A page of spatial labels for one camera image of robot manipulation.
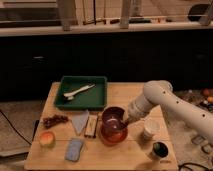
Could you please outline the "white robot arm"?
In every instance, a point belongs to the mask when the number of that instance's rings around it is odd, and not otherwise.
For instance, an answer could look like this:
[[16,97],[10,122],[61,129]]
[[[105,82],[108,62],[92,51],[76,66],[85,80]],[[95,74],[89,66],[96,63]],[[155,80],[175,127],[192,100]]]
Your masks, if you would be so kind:
[[129,125],[145,118],[157,105],[172,111],[213,144],[213,114],[177,97],[166,80],[148,81],[143,85],[142,93],[128,105],[128,118],[124,123]]

